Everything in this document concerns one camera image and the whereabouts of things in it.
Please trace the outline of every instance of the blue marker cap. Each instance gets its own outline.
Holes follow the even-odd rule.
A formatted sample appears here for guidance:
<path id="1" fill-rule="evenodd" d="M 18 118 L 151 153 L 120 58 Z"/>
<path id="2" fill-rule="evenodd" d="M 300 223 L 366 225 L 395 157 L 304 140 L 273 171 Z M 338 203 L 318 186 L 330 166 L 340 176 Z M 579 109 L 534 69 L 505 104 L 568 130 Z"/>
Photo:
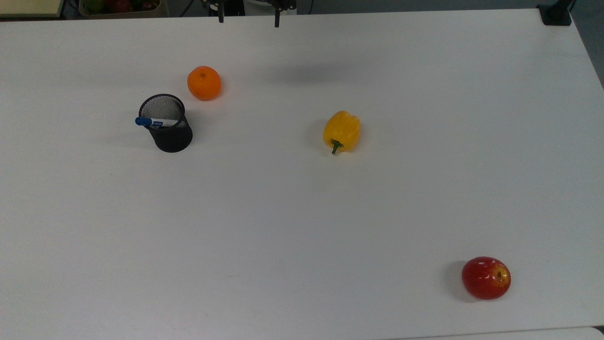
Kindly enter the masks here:
<path id="1" fill-rule="evenodd" d="M 134 122 L 140 126 L 150 126 L 151 124 L 153 124 L 153 121 L 150 118 L 145 117 L 137 117 Z"/>

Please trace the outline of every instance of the orange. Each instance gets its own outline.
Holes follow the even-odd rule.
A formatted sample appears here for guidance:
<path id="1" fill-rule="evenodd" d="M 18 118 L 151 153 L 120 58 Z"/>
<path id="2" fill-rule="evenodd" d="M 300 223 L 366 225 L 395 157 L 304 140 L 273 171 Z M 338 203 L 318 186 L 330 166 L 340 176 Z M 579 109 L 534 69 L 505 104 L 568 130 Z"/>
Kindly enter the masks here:
<path id="1" fill-rule="evenodd" d="M 222 83 L 213 68 L 200 66 L 189 73 L 187 85 L 191 94 L 199 100 L 211 100 L 220 94 Z"/>

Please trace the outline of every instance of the fruit basket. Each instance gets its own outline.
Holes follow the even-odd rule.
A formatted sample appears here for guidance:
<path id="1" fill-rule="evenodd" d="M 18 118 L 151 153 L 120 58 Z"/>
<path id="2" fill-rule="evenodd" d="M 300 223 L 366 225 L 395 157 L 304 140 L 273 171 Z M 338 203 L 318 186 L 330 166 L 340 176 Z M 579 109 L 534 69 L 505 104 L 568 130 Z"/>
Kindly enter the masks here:
<path id="1" fill-rule="evenodd" d="M 111 13 L 106 6 L 101 11 L 93 12 L 86 7 L 85 2 L 85 0 L 80 0 L 79 7 L 80 14 L 85 19 L 167 18 L 170 16 L 166 4 L 167 0 L 156 0 L 157 6 L 151 10 L 127 11 L 125 13 Z"/>

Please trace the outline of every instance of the pepper stem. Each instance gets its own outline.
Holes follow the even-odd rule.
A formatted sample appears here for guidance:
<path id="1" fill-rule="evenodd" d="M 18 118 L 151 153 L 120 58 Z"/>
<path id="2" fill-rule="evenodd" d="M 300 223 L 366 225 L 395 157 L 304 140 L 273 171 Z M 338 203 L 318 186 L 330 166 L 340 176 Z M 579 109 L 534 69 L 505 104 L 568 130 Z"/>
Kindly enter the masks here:
<path id="1" fill-rule="evenodd" d="M 342 143 L 338 142 L 337 140 L 332 140 L 332 143 L 333 143 L 332 155 L 335 155 L 338 148 L 343 145 L 342 145 Z"/>

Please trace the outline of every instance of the mesh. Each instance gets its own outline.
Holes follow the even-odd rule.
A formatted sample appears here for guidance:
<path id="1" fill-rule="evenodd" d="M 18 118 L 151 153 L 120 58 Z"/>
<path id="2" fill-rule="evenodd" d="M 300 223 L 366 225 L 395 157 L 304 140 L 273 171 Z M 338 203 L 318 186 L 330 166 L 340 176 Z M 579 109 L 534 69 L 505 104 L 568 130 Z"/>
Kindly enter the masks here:
<path id="1" fill-rule="evenodd" d="M 147 99 L 138 113 L 140 117 L 155 119 L 173 119 L 181 120 L 175 127 L 182 128 L 187 126 L 187 120 L 184 119 L 185 108 L 182 102 L 175 96 L 169 94 L 158 94 Z M 150 129 L 167 129 L 164 127 L 150 126 Z"/>

